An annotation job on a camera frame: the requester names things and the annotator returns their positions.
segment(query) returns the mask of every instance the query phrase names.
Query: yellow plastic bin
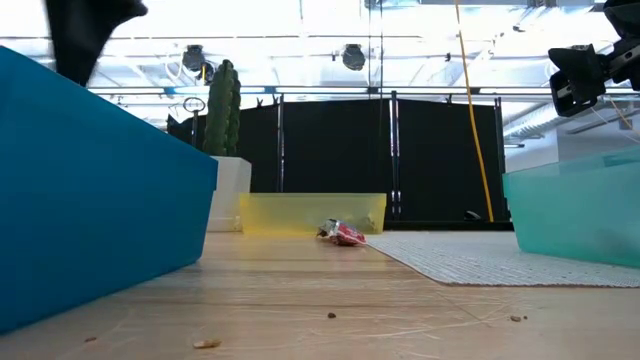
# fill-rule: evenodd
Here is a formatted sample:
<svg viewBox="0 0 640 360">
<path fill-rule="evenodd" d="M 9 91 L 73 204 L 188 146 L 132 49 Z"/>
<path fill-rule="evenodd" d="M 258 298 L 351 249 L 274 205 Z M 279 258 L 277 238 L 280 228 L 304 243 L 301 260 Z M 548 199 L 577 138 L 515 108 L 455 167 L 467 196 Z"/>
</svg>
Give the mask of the yellow plastic bin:
<svg viewBox="0 0 640 360">
<path fill-rule="evenodd" d="M 365 234 L 384 225 L 386 194 L 240 194 L 246 234 L 309 235 L 327 219 L 342 220 Z"/>
</svg>

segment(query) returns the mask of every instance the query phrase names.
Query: yellow cable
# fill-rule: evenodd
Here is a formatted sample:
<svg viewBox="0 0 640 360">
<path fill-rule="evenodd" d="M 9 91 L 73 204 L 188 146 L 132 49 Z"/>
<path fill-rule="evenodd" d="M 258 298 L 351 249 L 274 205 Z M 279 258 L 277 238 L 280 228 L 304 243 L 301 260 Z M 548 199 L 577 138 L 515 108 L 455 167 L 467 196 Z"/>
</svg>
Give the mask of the yellow cable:
<svg viewBox="0 0 640 360">
<path fill-rule="evenodd" d="M 478 153 L 478 163 L 480 164 L 480 173 L 482 174 L 482 185 L 484 186 L 484 197 L 487 202 L 487 211 L 489 212 L 489 222 L 493 222 L 493 206 L 491 206 L 489 183 L 487 182 L 487 173 L 484 168 L 484 160 L 482 158 L 482 150 L 480 149 L 480 140 L 478 138 L 478 130 L 476 128 L 476 117 L 473 113 L 473 103 L 471 101 L 471 86 L 469 85 L 469 71 L 467 70 L 467 56 L 464 51 L 464 40 L 462 39 L 462 23 L 460 22 L 460 3 L 459 0 L 454 0 L 454 2 L 456 5 L 456 16 L 458 18 L 458 35 L 460 36 L 460 50 L 462 51 L 464 79 L 467 83 L 467 98 L 469 99 L 469 116 L 471 118 L 471 130 L 473 130 L 473 139 L 476 143 L 476 152 Z"/>
</svg>

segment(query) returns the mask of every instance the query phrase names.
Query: black robotic arm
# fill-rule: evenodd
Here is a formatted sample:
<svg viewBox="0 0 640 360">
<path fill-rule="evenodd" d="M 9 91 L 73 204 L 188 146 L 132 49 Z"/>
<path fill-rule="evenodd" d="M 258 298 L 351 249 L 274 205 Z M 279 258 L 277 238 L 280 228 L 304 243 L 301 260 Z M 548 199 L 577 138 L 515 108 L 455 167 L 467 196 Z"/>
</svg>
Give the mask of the black robotic arm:
<svg viewBox="0 0 640 360">
<path fill-rule="evenodd" d="M 593 45 L 549 50 L 560 71 L 549 79 L 553 103 L 560 116 L 573 116 L 592 106 L 606 93 L 605 83 L 629 80 L 640 91 L 640 0 L 608 0 L 604 14 L 620 40 L 607 55 Z"/>
<path fill-rule="evenodd" d="M 142 0 L 46 0 L 56 71 L 86 86 L 98 57 L 121 24 L 144 16 Z"/>
</svg>

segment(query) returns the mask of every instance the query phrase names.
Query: translucent plastic bin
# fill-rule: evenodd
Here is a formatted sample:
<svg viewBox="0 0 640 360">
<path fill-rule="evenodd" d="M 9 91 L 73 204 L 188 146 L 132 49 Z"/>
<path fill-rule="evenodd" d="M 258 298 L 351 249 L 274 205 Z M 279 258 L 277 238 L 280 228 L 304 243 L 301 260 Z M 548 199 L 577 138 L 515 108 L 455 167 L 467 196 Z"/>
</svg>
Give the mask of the translucent plastic bin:
<svg viewBox="0 0 640 360">
<path fill-rule="evenodd" d="M 378 234 L 386 205 L 386 194 L 240 194 L 240 217 L 247 234 L 315 234 L 329 218 Z"/>
<path fill-rule="evenodd" d="M 640 267 L 640 147 L 504 180 L 522 250 Z"/>
<path fill-rule="evenodd" d="M 200 258 L 217 161 L 2 46 L 0 83 L 0 337 Z"/>
</svg>

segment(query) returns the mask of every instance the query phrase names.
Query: wooden floor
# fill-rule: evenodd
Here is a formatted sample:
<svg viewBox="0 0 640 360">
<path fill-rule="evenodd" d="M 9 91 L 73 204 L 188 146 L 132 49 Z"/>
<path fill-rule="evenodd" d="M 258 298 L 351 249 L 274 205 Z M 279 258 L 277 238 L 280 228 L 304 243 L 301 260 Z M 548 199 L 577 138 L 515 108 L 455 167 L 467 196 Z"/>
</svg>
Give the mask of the wooden floor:
<svg viewBox="0 0 640 360">
<path fill-rule="evenodd" d="M 367 247 L 220 234 L 197 265 L 0 338 L 3 360 L 638 358 L 639 290 L 446 287 Z"/>
</svg>

